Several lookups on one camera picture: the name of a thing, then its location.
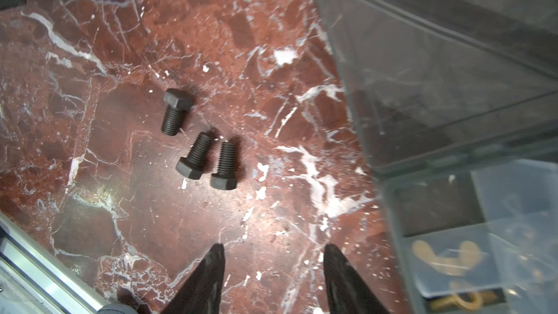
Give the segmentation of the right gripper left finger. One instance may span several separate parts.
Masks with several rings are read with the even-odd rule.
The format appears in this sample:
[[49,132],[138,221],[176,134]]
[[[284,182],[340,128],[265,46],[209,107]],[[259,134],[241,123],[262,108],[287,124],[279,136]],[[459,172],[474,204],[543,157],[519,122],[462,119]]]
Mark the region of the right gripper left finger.
[[219,314],[225,248],[214,244],[162,313]]

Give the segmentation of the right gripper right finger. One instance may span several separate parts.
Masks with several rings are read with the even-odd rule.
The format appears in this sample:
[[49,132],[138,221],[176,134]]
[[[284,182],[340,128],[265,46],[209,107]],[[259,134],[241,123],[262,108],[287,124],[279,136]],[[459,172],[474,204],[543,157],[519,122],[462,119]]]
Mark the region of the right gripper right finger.
[[356,269],[334,244],[324,249],[323,271],[331,314],[388,314]]

